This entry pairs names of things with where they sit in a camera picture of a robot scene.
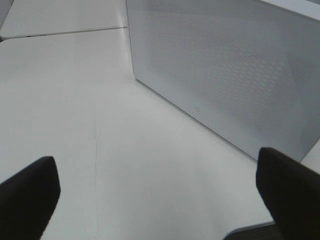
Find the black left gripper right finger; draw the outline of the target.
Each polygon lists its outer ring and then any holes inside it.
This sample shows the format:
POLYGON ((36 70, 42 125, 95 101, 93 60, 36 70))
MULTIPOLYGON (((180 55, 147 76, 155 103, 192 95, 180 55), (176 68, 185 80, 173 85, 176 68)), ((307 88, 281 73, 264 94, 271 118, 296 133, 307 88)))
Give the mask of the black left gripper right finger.
POLYGON ((262 147, 255 184, 273 223, 239 228, 226 240, 318 240, 320 175, 282 152, 262 147))

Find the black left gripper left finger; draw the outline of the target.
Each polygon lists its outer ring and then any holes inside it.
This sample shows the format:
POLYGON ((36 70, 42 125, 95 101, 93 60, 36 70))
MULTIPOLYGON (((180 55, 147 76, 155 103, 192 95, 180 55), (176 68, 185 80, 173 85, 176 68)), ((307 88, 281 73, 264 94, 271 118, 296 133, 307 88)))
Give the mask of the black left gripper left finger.
POLYGON ((39 240, 61 194, 55 159, 44 156, 0 184, 0 238, 39 240))

